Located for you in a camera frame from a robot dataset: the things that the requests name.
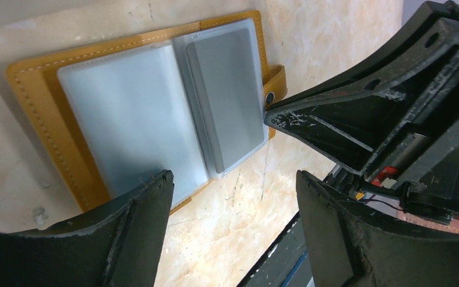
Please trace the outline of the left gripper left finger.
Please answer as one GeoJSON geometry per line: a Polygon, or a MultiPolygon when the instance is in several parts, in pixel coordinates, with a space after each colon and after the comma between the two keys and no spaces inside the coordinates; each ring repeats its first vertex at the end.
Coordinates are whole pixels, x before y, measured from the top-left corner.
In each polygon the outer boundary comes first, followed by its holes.
{"type": "Polygon", "coordinates": [[[0,286],[153,286],[173,173],[44,230],[0,233],[0,286]]]}

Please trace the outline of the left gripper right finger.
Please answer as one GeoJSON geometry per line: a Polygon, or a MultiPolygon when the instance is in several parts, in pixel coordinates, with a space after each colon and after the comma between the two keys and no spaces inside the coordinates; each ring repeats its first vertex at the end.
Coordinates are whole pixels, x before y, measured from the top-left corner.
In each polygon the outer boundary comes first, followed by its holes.
{"type": "Polygon", "coordinates": [[[459,286],[459,234],[411,224],[296,174],[316,286],[459,286]]]}

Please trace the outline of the mustard leather card holder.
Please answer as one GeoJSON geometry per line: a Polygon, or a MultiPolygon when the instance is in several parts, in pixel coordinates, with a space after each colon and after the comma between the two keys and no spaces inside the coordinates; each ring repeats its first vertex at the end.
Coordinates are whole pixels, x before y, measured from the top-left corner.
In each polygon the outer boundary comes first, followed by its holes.
{"type": "Polygon", "coordinates": [[[264,95],[274,93],[273,102],[277,103],[287,95],[286,71],[283,65],[268,63],[262,17],[258,10],[97,42],[20,60],[7,67],[5,76],[17,101],[82,211],[86,212],[110,201],[111,196],[61,88],[57,71],[70,64],[244,19],[252,19],[255,24],[264,95]]]}

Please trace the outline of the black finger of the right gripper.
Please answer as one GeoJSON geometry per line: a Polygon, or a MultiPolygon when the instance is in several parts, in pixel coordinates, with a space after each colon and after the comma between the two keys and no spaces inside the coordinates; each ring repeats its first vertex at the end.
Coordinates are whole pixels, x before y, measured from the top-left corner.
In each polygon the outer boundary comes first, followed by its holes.
{"type": "Polygon", "coordinates": [[[403,54],[427,33],[440,18],[459,20],[448,4],[426,1],[382,47],[349,70],[325,82],[277,102],[277,107],[294,103],[324,92],[346,87],[375,73],[403,54]]]}

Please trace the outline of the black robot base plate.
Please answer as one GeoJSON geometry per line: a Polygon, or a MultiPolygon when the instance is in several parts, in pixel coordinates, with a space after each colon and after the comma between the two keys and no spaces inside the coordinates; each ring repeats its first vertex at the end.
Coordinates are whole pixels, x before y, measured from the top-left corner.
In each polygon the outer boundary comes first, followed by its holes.
{"type": "Polygon", "coordinates": [[[313,285],[299,213],[293,216],[284,230],[238,284],[238,286],[313,285]]]}

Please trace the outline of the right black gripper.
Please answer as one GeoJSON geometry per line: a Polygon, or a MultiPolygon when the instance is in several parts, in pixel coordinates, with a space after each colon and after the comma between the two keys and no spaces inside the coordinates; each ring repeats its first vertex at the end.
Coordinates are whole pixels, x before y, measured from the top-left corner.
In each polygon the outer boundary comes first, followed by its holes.
{"type": "Polygon", "coordinates": [[[265,124],[364,176],[365,192],[448,225],[459,219],[459,20],[438,19],[362,80],[273,104],[265,124]]]}

